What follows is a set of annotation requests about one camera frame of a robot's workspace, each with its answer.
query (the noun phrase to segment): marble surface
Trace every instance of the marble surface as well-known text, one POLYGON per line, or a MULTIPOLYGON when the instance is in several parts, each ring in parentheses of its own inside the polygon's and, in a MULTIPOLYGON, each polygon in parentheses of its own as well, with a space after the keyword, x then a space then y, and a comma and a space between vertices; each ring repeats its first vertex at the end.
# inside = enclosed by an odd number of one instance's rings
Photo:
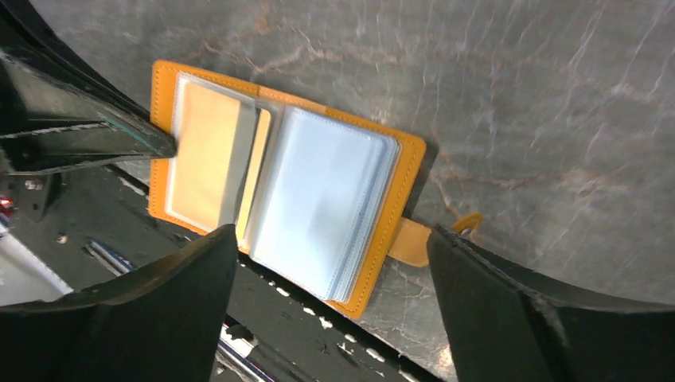
MULTIPOLYGON (((177 60, 438 149, 412 216, 566 282, 675 302, 673 0, 33 0, 144 106, 177 60)), ((147 179, 146 163, 125 165, 147 179)), ((388 261, 360 323, 455 378, 428 269, 388 261)))

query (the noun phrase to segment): gray marble tabletop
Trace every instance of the gray marble tabletop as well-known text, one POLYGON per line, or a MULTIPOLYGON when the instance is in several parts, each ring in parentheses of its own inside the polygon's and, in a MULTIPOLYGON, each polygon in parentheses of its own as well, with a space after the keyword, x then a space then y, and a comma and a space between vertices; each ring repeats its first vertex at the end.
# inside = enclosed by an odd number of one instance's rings
MULTIPOLYGON (((411 212, 582 287, 675 302, 673 0, 33 0, 148 107, 157 59, 425 138, 411 212)), ((146 180, 147 163, 125 164, 146 180)), ((388 260, 358 321, 455 378, 426 268, 388 260)))

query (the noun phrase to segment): wallet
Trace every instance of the wallet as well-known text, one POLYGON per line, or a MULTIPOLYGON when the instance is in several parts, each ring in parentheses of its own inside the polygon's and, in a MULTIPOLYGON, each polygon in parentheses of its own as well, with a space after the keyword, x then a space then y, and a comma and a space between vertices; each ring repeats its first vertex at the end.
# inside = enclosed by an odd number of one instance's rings
POLYGON ((351 318, 387 254, 427 264, 429 228, 401 217, 421 138, 163 60, 150 112, 178 141, 151 163, 152 216, 200 234, 235 224, 242 252, 351 318))

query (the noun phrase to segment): orange leather wallet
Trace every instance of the orange leather wallet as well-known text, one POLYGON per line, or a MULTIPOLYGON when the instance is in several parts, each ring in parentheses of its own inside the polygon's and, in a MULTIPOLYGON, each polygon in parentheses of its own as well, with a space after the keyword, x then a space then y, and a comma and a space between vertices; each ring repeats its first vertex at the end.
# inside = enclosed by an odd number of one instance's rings
MULTIPOLYGON (((329 301, 328 303, 334 309, 351 318, 358 318, 361 316, 373 291, 375 282, 377 280, 377 275, 380 272, 384 258, 387 254, 394 259, 398 259, 399 261, 414 267, 423 267, 428 265, 426 242, 431 230, 422 224, 418 224, 401 216, 426 150, 426 144, 424 140, 403 131, 384 127, 377 123, 356 117, 355 115, 347 114, 343 111, 335 110, 331 107, 327 107, 307 99, 302 99, 297 96, 278 92, 276 90, 265 88, 257 84, 238 80, 230 76, 209 72, 199 68, 193 68, 183 64, 160 60, 154 64, 153 69, 152 100, 150 108, 151 122, 163 131, 170 134, 172 133, 173 126, 172 118, 174 117, 174 105, 177 102, 177 81, 179 75, 182 73, 187 73, 196 78, 220 85, 221 87, 232 89, 233 91, 239 92, 246 96, 301 107, 302 109, 306 109, 320 115, 326 115, 332 119, 345 121, 354 126, 392 137, 399 143, 400 151, 398 161, 394 166, 394 170, 392 171, 391 181, 384 195, 380 214, 376 220, 372 239, 370 240, 367 247, 363 265, 361 266, 361 270, 357 275, 353 292, 349 298, 349 301, 347 302, 329 301)), ((204 105, 196 105, 195 108, 195 112, 196 110, 199 110, 199 115, 197 115, 195 118, 224 118, 222 115, 218 115, 219 111, 214 111, 208 108, 205 109, 204 105)), ((223 139, 231 141, 232 137, 226 137, 223 139)), ((206 147, 209 144, 210 143, 205 141, 204 150, 206 150, 206 147)), ((181 156, 180 140, 178 156, 181 156)), ((252 160, 252 164, 254 166, 259 166, 259 160, 252 160)), ((190 222, 186 221, 186 219, 177 217, 175 213, 167 212, 167 189, 170 183, 170 176, 174 176, 171 175, 171 166, 170 159, 153 160, 151 163, 150 201, 148 208, 150 214, 159 219, 170 221, 203 235, 208 231, 208 229, 205 229, 205 227, 198 227, 195 224, 191 224, 190 222)), ((222 174, 226 172, 226 169, 220 164, 220 167, 217 166, 217 168, 212 170, 212 172, 213 171, 219 173, 220 178, 222 178, 222 174)), ((251 178, 250 170, 246 178, 251 178)), ((217 187, 222 189, 223 185, 218 184, 217 187)), ((185 210, 184 206, 181 206, 178 203, 175 204, 174 209, 185 210)), ((460 232, 465 228, 475 228, 475 226, 480 224, 480 221, 481 218, 478 214, 468 216, 468 219, 459 221, 453 228, 460 232)), ((241 250, 245 253, 248 253, 248 248, 246 247, 241 248, 241 250)))

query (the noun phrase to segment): bolt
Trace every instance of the bolt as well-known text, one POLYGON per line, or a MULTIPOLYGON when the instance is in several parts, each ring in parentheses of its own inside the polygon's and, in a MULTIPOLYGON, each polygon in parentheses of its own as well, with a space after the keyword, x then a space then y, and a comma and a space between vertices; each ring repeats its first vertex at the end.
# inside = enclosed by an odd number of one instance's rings
POLYGON ((28 179, 24 183, 26 189, 40 191, 42 189, 42 182, 37 179, 28 179))

